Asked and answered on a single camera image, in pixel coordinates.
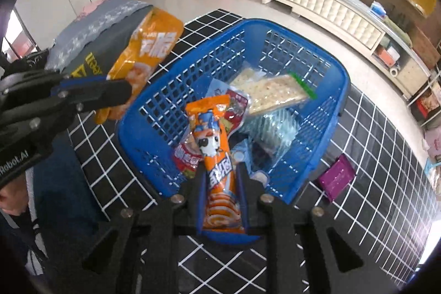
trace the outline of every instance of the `blue plastic basket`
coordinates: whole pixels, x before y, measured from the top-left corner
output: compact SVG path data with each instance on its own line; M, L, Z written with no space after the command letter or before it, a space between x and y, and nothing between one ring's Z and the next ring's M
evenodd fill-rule
M267 191L289 203L317 166L346 99L346 69L286 28L267 20L243 20L179 60L138 96L119 123L121 146L160 195L175 194L185 181L171 154L188 126L186 104L204 95L201 75L228 81L244 61L272 75L295 72L317 94L317 99L289 109L301 124L291 149L275 166L269 161L259 164L270 175Z

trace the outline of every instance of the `screw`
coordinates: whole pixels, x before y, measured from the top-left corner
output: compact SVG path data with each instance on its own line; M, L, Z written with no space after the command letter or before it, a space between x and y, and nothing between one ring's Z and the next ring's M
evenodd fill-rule
M314 207L314 208L311 210L311 213L312 213L314 216L322 217L322 216L325 214L325 211L323 210L323 208L317 206L317 207Z
M170 197L170 201L174 204L181 204L185 201L185 197L182 194L174 194Z
M41 120L40 118L33 118L31 121L29 121L29 126L32 130L36 130L40 127Z
M121 217L123 218L131 218L133 216L133 209L131 208L123 208L121 210Z
M270 204L274 202L274 196L268 193L264 193L260 196L260 200L263 203Z
M67 91L60 91L60 92L58 93L58 97L59 97L60 99L65 99L65 98L67 98L68 95L69 95L69 93L68 93Z

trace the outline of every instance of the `orange snack package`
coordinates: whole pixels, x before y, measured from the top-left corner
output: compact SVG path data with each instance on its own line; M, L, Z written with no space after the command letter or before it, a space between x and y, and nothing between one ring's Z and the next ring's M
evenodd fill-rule
M108 80L126 79L132 85L132 96L124 105L98 110L95 115L97 124L102 124L106 119L120 120L123 117L183 31L184 24L180 20L153 7L107 74Z
M208 200L202 227L244 233L227 132L219 121L229 104L230 97L220 95L189 103L185 110L208 173Z

